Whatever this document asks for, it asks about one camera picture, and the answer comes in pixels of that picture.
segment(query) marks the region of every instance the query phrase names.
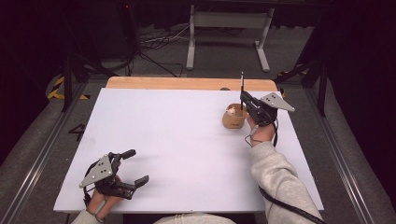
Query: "black curtain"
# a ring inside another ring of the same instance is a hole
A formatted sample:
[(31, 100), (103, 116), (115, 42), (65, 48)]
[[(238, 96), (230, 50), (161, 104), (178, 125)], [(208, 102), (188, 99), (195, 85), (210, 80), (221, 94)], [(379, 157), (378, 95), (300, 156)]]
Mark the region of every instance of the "black curtain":
[(62, 60), (50, 27), (35, 1), (1, 1), (1, 163), (49, 102), (46, 88)]
[(299, 63), (322, 59), (346, 120), (396, 208), (396, 18), (386, 1), (351, 1), (327, 14)]

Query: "person's left hand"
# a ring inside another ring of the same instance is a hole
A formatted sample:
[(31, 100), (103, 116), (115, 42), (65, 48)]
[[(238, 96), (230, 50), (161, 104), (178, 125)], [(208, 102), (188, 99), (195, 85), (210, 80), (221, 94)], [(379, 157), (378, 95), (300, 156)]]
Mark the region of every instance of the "person's left hand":
[(96, 217), (103, 219), (110, 212), (111, 208), (122, 200), (123, 198), (121, 197), (108, 196), (100, 193), (97, 189), (95, 189), (93, 191), (92, 198), (90, 203), (88, 204), (87, 209), (91, 214), (95, 214), (101, 203), (105, 201), (102, 209), (96, 214)]

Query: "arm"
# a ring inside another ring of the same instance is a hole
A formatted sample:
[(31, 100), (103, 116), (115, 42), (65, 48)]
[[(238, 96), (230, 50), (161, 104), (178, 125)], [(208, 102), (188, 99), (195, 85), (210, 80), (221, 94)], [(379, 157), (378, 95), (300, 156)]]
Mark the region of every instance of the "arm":
[[(247, 116), (251, 128), (256, 125)], [(315, 217), (320, 213), (315, 207), (304, 183), (298, 178), (294, 167), (271, 143), (274, 137), (274, 127), (260, 127), (252, 136), (251, 173), (260, 187), (269, 195), (283, 203), (305, 210)], [(310, 223), (305, 217), (296, 215), (285, 208), (265, 200), (265, 211), (269, 223)]]

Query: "metal stand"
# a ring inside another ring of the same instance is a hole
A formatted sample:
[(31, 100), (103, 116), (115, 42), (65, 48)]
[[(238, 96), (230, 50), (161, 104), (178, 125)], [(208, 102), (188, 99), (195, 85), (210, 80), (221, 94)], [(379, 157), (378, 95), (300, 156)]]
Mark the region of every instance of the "metal stand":
[(305, 63), (299, 66), (296, 66), (293, 70), (289, 71), (287, 74), (277, 77), (274, 79), (275, 84), (280, 84), (283, 81), (295, 77), (299, 75), (306, 69), (309, 69), (306, 73), (305, 77), (301, 81), (301, 84), (304, 88), (312, 88), (318, 78), (320, 78), (319, 82), (319, 92), (318, 92), (318, 109), (320, 115), (322, 117), (326, 117), (324, 113), (324, 102), (326, 97), (326, 85), (327, 85), (327, 68), (325, 62), (323, 61), (313, 61), (310, 63)]
[(94, 63), (89, 59), (84, 58), (78, 54), (69, 54), (64, 59), (64, 108), (62, 112), (66, 111), (67, 108), (73, 101), (73, 81), (72, 74), (76, 77), (77, 82), (87, 82), (90, 76), (88, 75), (84, 64), (89, 65), (96, 71), (105, 74), (108, 77), (118, 77), (119, 75), (112, 73), (111, 71), (104, 68), (102, 65)]
[(190, 12), (190, 43), (187, 54), (187, 70), (194, 67), (195, 54), (195, 27), (233, 27), (233, 28), (251, 28), (262, 29), (260, 41), (255, 41), (257, 54), (259, 55), (262, 71), (269, 72), (270, 67), (265, 57), (263, 46), (265, 38), (273, 18), (274, 9), (268, 10), (268, 13), (225, 13), (225, 12), (200, 12), (195, 11), (195, 6), (191, 6)]

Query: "metal frame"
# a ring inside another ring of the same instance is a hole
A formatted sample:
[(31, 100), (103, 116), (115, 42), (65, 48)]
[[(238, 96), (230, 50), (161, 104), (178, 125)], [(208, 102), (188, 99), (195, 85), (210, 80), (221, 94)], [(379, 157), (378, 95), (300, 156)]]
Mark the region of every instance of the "metal frame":
[(194, 67), (195, 55), (195, 27), (233, 27), (262, 29), (260, 41), (255, 41), (257, 54), (262, 65), (262, 71), (269, 72), (267, 58), (264, 53), (264, 42), (270, 28), (274, 9), (270, 8), (268, 13), (227, 13), (227, 12), (200, 12), (195, 11), (195, 6), (191, 5), (190, 11), (190, 42), (187, 54), (187, 70)]

